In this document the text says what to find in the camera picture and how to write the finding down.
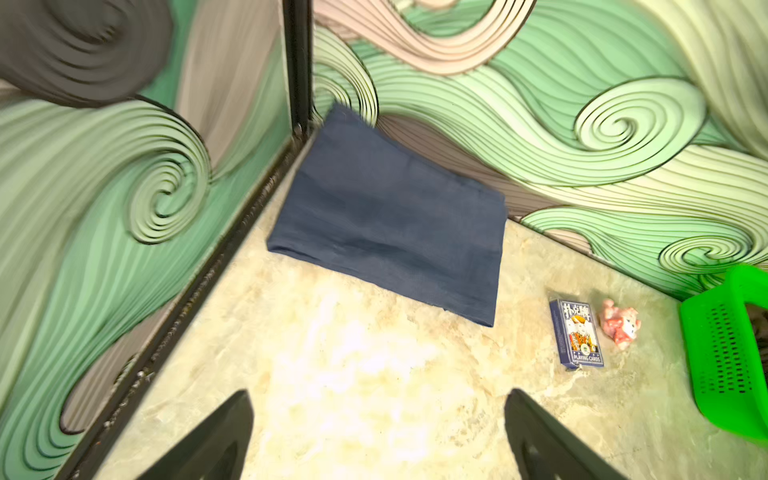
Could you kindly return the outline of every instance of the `blue cloth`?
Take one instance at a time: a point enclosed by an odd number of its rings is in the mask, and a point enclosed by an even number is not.
[[[506,219],[502,194],[337,104],[266,244],[493,326]]]

